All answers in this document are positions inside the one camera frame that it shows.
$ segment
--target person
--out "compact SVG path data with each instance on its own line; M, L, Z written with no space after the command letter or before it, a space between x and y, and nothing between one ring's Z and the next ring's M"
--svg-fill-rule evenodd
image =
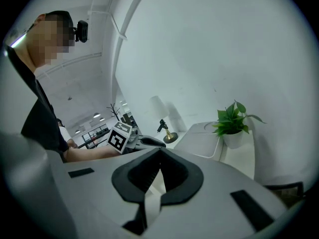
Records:
M68 146L72 147L72 148L77 148L78 145L75 143L75 141L70 136L68 130L66 130L65 126L62 124L62 120L60 120L60 119L56 119L56 120L58 122L61 135L62 135L63 139L66 141L66 143L68 144Z
M37 96L21 134L37 141L44 149L58 152L63 162L118 156L120 154L108 145L94 149L70 148L61 135L53 106L35 78L37 68L50 64L57 58L57 53L68 52L74 43L75 33L69 12L53 11L39 15L16 47L5 47L12 65Z

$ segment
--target green plant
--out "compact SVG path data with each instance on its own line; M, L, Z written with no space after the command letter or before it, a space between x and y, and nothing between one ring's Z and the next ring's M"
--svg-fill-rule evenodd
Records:
M244 115L246 113L246 108L236 100L230 107L227 109L225 108L225 111L217 110L217 112L218 124L213 125L213 127L217 127L214 133L217 133L218 136L239 133L241 130L249 133L248 126L243 123L246 117L252 117L265 123L256 115Z

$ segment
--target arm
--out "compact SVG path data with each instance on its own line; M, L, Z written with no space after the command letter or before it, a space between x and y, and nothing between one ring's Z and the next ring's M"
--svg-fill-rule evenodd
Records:
M78 147L78 145L74 142L74 140L72 138L69 139L66 143L68 144L69 147L72 147L72 148Z
M67 162L76 162L120 156L120 153L118 153L112 147L106 145L94 149L69 148L63 153L63 156Z

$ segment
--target gold lamp base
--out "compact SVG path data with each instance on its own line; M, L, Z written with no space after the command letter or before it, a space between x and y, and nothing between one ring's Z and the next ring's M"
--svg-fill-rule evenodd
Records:
M163 138L163 141L165 143L172 143L172 142L175 142L178 138L178 134L177 133L171 133L168 131L168 129L166 129L166 136Z

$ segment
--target table lamp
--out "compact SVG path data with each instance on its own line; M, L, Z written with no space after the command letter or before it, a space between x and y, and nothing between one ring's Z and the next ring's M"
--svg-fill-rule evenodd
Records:
M165 143L172 143L176 141L178 138L177 133L170 133L168 131L168 127L165 121L163 120L169 114L166 106L163 104L163 102L158 96L151 97L149 103L150 103L150 108L153 113L153 116L160 120L159 121L160 126L158 128L158 132L160 132L162 128L166 130L166 136L164 137L163 141Z

